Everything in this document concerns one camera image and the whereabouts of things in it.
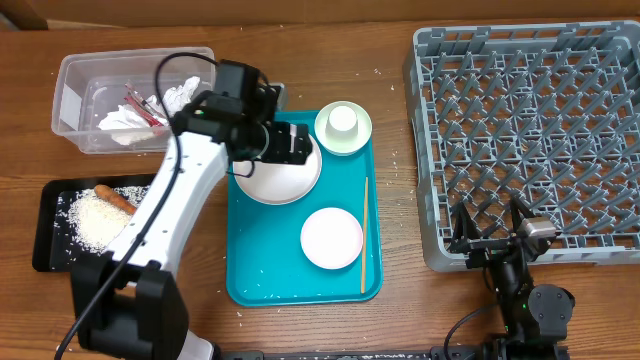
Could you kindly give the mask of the white napkin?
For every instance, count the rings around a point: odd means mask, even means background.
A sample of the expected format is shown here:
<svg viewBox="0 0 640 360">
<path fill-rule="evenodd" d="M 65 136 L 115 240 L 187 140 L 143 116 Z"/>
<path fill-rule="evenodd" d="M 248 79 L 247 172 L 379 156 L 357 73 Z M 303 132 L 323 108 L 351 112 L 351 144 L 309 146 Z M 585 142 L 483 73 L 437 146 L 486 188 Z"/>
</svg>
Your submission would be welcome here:
<svg viewBox="0 0 640 360">
<path fill-rule="evenodd" d="M 161 119 L 163 126 L 150 127 L 146 121 L 139 116 L 135 110 L 125 101 L 124 105 L 119 105 L 116 111 L 109 112 L 104 119 L 98 123 L 98 128 L 102 131 L 114 131 L 111 138 L 120 145 L 128 146 L 134 143 L 150 140 L 163 136 L 169 126 L 168 118 L 187 105 L 201 83 L 201 78 L 192 76 L 182 85 L 169 88 L 159 100 L 156 95 L 151 95 L 147 100 L 151 106 L 159 111 L 165 119 Z"/>
</svg>

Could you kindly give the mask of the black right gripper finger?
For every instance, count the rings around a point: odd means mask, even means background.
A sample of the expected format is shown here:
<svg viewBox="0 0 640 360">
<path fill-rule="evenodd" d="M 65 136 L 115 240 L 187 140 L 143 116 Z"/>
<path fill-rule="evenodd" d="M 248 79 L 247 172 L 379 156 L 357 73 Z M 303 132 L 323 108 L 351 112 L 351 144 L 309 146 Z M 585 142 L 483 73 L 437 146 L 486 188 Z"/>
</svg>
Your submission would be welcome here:
<svg viewBox="0 0 640 360">
<path fill-rule="evenodd" d="M 455 226 L 452 235 L 453 242 L 479 240 L 481 238 L 481 233 L 472 220 L 463 201 L 458 202 L 453 207 L 453 215 L 455 218 Z"/>
<path fill-rule="evenodd" d="M 536 218 L 536 215 L 517 197 L 510 198 L 509 208 L 513 232 L 521 238 L 530 237 L 531 231 L 528 226 L 531 224 L 531 219 Z"/>
</svg>

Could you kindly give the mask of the pale green saucer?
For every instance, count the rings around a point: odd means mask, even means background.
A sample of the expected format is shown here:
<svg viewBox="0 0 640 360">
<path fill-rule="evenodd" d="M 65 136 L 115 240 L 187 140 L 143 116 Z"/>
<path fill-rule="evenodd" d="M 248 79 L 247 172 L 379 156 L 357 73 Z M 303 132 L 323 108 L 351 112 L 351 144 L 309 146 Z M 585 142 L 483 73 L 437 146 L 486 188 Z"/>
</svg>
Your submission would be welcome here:
<svg viewBox="0 0 640 360">
<path fill-rule="evenodd" d="M 357 136 L 347 141 L 329 139 L 326 134 L 327 120 L 330 111 L 340 105 L 352 108 L 358 118 Z M 316 139 L 330 153 L 338 156 L 355 154 L 364 147 L 372 136 L 372 120 L 369 114 L 358 104 L 349 101 L 336 101 L 323 107 L 316 115 L 314 131 Z"/>
</svg>

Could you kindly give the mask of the small white plate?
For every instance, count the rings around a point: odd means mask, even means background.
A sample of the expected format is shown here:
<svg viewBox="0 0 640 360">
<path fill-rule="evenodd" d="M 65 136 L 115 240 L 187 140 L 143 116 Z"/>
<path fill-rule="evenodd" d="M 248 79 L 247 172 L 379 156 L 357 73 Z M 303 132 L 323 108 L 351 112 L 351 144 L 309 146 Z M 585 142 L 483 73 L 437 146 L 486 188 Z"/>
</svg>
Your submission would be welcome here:
<svg viewBox="0 0 640 360">
<path fill-rule="evenodd" d="M 315 211 L 304 222 L 300 245 L 307 259 L 322 269 L 339 270 L 361 253 L 364 233 L 348 211 L 328 207 Z"/>
</svg>

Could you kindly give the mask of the orange carrot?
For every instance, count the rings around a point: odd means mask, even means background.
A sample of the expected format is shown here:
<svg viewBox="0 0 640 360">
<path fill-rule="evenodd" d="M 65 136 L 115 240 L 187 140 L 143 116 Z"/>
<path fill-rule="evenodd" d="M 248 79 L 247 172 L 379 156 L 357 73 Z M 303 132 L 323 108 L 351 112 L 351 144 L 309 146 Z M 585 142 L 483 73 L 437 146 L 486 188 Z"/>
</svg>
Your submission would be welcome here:
<svg viewBox="0 0 640 360">
<path fill-rule="evenodd" d="M 129 215 L 133 215 L 137 210 L 132 203 L 106 185 L 96 185 L 94 187 L 94 193 L 101 200 L 115 206 Z"/>
</svg>

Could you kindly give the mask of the white upturned cup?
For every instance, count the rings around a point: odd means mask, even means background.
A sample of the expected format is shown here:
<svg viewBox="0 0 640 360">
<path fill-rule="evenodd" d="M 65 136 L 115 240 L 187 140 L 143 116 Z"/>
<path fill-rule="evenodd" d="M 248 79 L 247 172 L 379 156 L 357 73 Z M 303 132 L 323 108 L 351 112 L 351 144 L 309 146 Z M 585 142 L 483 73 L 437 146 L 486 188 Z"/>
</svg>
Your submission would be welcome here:
<svg viewBox="0 0 640 360">
<path fill-rule="evenodd" d="M 333 108 L 328 116 L 326 134 L 329 139 L 347 141 L 357 136 L 356 112 L 346 105 Z"/>
</svg>

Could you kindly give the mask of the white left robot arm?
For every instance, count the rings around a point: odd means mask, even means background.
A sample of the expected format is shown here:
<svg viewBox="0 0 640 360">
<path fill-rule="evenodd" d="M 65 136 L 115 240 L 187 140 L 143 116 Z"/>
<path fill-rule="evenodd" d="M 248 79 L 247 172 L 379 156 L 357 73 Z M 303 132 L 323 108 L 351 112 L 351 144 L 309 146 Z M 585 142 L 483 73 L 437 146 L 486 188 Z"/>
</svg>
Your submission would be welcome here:
<svg viewBox="0 0 640 360">
<path fill-rule="evenodd" d="M 303 165 L 309 129 L 276 120 L 285 87 L 259 69 L 214 61 L 216 79 L 166 118 L 171 138 L 140 206 L 104 254 L 71 270 L 76 320 L 71 340 L 119 359 L 218 359 L 220 348 L 195 335 L 176 284 L 181 255 L 204 202 L 234 162 Z"/>
</svg>

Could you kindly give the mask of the large white plate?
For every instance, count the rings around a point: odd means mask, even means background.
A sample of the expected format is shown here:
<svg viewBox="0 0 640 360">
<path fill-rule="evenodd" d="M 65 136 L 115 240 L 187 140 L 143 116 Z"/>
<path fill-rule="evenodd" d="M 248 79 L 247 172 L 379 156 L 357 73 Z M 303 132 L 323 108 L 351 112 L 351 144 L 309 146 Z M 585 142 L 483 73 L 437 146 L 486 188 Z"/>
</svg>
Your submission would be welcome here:
<svg viewBox="0 0 640 360">
<path fill-rule="evenodd" d="M 304 197 L 313 189 L 322 170 L 319 145 L 313 136 L 309 138 L 312 153 L 304 165 L 256 162 L 253 174 L 246 177 L 251 163 L 234 162 L 234 179 L 239 188 L 251 199 L 267 205 L 284 205 Z"/>
</svg>

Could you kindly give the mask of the pile of rice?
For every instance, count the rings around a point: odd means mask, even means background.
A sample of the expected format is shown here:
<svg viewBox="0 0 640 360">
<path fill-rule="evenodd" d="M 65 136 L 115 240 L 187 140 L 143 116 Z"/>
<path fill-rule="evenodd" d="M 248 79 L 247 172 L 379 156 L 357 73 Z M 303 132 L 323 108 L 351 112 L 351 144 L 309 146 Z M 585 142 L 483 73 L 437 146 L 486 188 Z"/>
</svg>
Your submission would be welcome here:
<svg viewBox="0 0 640 360">
<path fill-rule="evenodd" d="M 54 239 L 92 254 L 102 253 L 132 216 L 101 199 L 93 188 L 61 192 L 54 213 Z"/>
</svg>

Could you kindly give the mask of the red snack wrapper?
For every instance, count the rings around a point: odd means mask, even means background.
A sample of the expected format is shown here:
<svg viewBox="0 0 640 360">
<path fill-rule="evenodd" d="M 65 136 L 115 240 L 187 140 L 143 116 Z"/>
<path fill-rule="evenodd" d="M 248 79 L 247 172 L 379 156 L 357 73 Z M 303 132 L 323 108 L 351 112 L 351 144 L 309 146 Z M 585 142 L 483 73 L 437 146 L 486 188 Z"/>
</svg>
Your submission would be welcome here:
<svg viewBox="0 0 640 360">
<path fill-rule="evenodd" d="M 125 101 L 141 116 L 150 127 L 161 127 L 161 119 L 165 117 L 145 100 L 131 82 L 126 82 L 127 96 Z"/>
</svg>

